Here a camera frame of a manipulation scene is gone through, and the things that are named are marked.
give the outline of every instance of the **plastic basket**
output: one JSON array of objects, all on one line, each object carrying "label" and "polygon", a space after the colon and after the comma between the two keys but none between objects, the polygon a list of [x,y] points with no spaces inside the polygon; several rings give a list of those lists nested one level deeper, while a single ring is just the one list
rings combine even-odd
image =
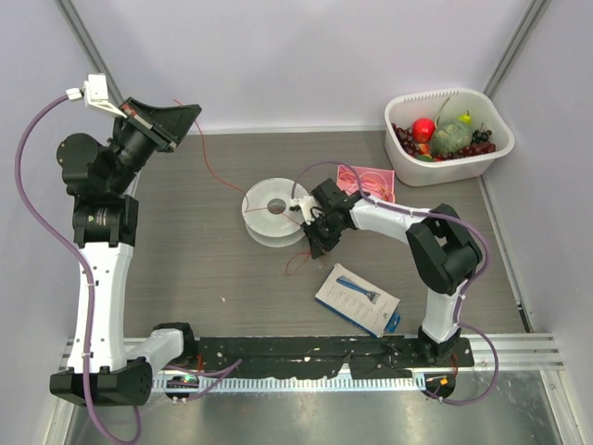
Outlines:
[{"label": "plastic basket", "polygon": [[[469,110],[474,129],[479,128],[483,122],[484,128],[492,131],[490,142],[497,146],[494,153],[442,162],[424,162],[412,158],[403,150],[391,123],[408,128],[419,118],[435,119],[448,97],[450,100],[443,108],[440,121],[455,119]],[[511,129],[500,117],[492,101],[470,88],[450,88],[396,97],[385,109],[385,123],[387,155],[391,159],[397,178],[402,183],[412,186],[442,184],[479,176],[494,159],[508,155],[515,144]]]}]

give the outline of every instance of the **package with blue tool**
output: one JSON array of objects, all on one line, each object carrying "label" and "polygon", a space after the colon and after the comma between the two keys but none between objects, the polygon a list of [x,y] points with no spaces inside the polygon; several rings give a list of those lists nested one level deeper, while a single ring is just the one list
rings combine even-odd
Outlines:
[{"label": "package with blue tool", "polygon": [[393,333],[399,299],[336,264],[315,299],[375,337]]}]

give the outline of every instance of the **spool hole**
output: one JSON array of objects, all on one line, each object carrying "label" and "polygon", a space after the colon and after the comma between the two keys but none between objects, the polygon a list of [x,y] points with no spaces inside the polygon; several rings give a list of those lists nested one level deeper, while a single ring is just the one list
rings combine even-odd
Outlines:
[{"label": "spool hole", "polygon": [[275,197],[268,203],[268,212],[272,215],[279,215],[286,210],[286,202],[283,199]]}]

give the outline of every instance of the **shiny floor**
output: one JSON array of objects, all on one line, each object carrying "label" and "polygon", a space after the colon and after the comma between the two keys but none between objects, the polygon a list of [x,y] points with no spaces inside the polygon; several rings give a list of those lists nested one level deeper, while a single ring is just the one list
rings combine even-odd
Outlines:
[{"label": "shiny floor", "polygon": [[[490,373],[461,373],[454,398],[484,391]],[[502,373],[480,403],[450,407],[420,392],[209,395],[172,406],[164,395],[143,407],[140,444],[196,445],[551,445],[561,439],[539,372]],[[130,439],[130,408],[103,409],[109,429]],[[78,409],[67,445],[103,445]]]},{"label": "shiny floor", "polygon": [[[391,169],[385,132],[228,134],[206,137],[208,158],[220,177],[247,190],[271,177],[296,179],[322,160]],[[310,190],[336,167],[310,171]],[[491,269],[472,287],[461,318],[488,333],[522,332],[496,240],[476,180],[414,188],[397,183],[397,202],[433,208],[442,202],[480,229],[492,247]],[[126,337],[147,337],[166,322],[189,322],[197,336],[318,336],[360,334],[314,301],[340,262],[401,299],[399,333],[415,333],[426,306],[426,287],[406,246],[382,235],[345,233],[321,261],[286,276],[290,257],[308,249],[265,248],[247,234],[241,193],[208,172],[199,136],[173,154],[155,154],[143,169],[137,243],[127,285]]]}]

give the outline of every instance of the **white wall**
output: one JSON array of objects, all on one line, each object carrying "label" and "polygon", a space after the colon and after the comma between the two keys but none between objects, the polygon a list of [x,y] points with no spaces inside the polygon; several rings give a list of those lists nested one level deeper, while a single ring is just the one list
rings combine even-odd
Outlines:
[{"label": "white wall", "polygon": [[[76,260],[38,226],[20,203],[14,155],[31,118],[90,71],[53,2],[8,2],[0,14],[0,443],[39,445],[55,400],[49,376],[74,332]],[[56,162],[71,133],[109,136],[108,119],[84,104],[61,105],[32,135],[23,176],[34,204],[71,238],[72,201]]]},{"label": "white wall", "polygon": [[517,138],[487,184],[536,328],[593,419],[593,3],[551,2],[494,100]]},{"label": "white wall", "polygon": [[380,125],[396,95],[482,89],[528,0],[76,0],[120,87],[207,129]]}]

